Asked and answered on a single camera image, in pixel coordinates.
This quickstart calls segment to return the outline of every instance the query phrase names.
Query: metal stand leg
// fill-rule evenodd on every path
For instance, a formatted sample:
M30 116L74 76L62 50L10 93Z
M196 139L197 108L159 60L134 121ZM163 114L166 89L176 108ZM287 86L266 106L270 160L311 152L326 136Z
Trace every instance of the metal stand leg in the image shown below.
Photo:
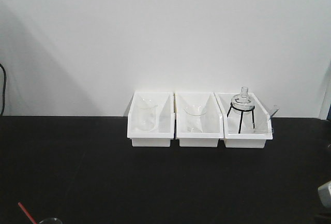
M232 109L232 105L230 106L230 109L228 111L227 117L229 117L229 114L230 114L231 109Z
M255 129L254 110L252 110L253 129Z
M238 133L240 133L240 130L242 129L242 122L243 122L243 112L241 112L241 114L240 114L240 123L239 123L239 132Z

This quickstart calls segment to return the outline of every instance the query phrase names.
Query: flask neck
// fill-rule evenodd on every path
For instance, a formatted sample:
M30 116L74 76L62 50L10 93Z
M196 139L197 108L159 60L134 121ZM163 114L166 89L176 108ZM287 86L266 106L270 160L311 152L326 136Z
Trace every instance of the flask neck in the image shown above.
M242 87L242 91L240 92L241 97L248 97L248 87Z

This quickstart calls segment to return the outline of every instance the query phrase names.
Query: black table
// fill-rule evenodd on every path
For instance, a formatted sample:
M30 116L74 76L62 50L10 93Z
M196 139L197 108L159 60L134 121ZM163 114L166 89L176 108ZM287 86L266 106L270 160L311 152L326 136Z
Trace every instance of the black table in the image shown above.
M132 147L124 117L0 118L0 223L314 223L331 122L275 118L264 149Z

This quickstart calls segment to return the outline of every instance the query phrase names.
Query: white wall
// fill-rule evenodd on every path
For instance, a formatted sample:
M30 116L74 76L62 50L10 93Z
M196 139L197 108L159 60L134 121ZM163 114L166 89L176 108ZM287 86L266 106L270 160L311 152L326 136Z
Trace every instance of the white wall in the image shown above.
M6 115L118 115L135 90L238 92L318 117L331 0L0 0Z

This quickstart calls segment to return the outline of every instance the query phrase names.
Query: glass beaker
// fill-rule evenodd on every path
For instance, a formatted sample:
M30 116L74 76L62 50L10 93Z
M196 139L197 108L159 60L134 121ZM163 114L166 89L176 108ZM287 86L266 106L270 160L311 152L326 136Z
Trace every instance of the glass beaker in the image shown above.
M203 132L207 110L202 106L191 105L184 108L188 132Z
M157 105L150 99L142 99L138 104L138 128L142 131L152 131L156 127Z

